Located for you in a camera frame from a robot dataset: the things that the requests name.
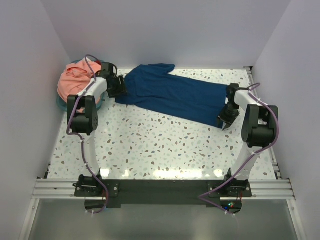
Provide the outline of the dark blue t shirt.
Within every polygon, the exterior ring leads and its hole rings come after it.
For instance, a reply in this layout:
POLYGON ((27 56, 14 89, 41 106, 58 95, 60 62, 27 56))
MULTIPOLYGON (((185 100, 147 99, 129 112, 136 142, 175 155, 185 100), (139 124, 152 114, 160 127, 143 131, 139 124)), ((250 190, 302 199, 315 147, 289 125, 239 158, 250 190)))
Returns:
POLYGON ((172 75, 174 69, 173 64, 139 65, 125 76, 127 94, 116 103, 216 127, 227 86, 172 75))

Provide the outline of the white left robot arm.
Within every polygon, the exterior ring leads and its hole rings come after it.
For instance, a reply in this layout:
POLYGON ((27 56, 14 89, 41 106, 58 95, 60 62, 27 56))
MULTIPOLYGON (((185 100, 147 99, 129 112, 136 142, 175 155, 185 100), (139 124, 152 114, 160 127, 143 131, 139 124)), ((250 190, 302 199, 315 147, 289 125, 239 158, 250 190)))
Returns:
POLYGON ((109 98, 125 95, 127 89, 118 68, 109 62, 101 64, 101 70, 93 75, 89 84, 79 93, 67 97, 67 134, 80 138, 83 175, 100 174, 96 156, 95 132, 99 125, 96 100, 106 94, 109 98))

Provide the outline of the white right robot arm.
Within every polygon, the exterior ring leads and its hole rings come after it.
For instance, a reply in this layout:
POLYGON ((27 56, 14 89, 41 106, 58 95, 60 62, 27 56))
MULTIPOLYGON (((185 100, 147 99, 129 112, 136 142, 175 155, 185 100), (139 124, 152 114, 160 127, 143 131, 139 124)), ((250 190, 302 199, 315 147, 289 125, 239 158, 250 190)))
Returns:
POLYGON ((227 103, 217 117, 217 122, 223 129, 231 127, 244 111, 241 129, 243 145, 234 163, 229 169, 232 179, 246 181, 261 153, 271 148, 279 138, 279 109, 268 105, 253 95, 253 90, 259 84, 240 87, 232 83, 226 88, 227 103))

